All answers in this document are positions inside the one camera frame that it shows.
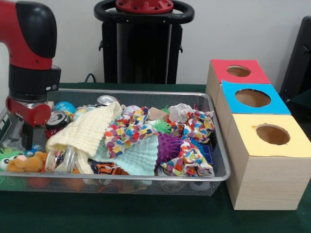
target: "red box lid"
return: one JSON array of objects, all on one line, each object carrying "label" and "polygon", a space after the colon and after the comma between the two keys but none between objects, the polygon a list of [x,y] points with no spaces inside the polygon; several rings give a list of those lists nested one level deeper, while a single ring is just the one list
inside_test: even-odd
[{"label": "red box lid", "polygon": [[219,83],[270,84],[270,81],[256,60],[211,60]]}]

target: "white ball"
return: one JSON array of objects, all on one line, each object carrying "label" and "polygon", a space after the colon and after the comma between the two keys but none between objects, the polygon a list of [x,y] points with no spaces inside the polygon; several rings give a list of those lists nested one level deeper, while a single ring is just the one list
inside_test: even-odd
[{"label": "white ball", "polygon": [[134,111],[137,111],[137,110],[139,110],[139,109],[140,109],[140,108],[139,108],[138,106],[136,106],[136,105],[131,105],[131,106],[126,107],[126,108],[123,110],[122,114],[133,113]]}]

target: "wire basket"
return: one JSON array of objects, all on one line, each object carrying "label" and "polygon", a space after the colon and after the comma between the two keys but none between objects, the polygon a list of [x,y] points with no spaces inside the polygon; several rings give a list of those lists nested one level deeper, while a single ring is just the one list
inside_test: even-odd
[{"label": "wire basket", "polygon": [[[214,111],[212,100],[202,93],[142,92],[113,90],[60,89],[50,92],[49,101],[71,102],[75,107],[96,104],[101,95],[112,95],[124,105],[156,107],[185,103],[196,106],[198,110]],[[18,120],[8,115],[6,110],[0,114],[0,142],[9,137],[19,137]],[[54,174],[0,172],[0,190],[31,192],[78,192],[78,193],[133,193],[154,195],[201,195],[211,196],[221,181],[230,176],[230,167],[216,114],[213,117],[215,132],[211,134],[211,157],[215,177],[170,177],[170,176],[129,176],[97,174]],[[44,128],[34,131],[34,144],[45,147],[47,138]]]}]

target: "teal muslin cloth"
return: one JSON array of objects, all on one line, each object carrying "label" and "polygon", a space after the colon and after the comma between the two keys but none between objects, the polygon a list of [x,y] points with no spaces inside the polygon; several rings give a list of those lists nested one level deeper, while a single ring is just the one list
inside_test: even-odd
[{"label": "teal muslin cloth", "polygon": [[104,144],[104,137],[92,160],[103,163],[115,163],[129,175],[134,176],[154,176],[157,160],[157,147],[159,145],[157,135],[147,137],[134,144],[123,154],[115,158],[107,158],[107,147]]}]

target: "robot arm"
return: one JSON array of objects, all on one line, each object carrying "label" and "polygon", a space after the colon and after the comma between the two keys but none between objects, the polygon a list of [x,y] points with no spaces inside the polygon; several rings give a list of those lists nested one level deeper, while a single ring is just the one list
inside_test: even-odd
[{"label": "robot arm", "polygon": [[35,2],[0,0],[0,42],[10,54],[9,97],[11,114],[24,121],[24,147],[32,144],[32,127],[51,116],[47,92],[58,90],[61,70],[52,66],[57,28],[49,7]]}]

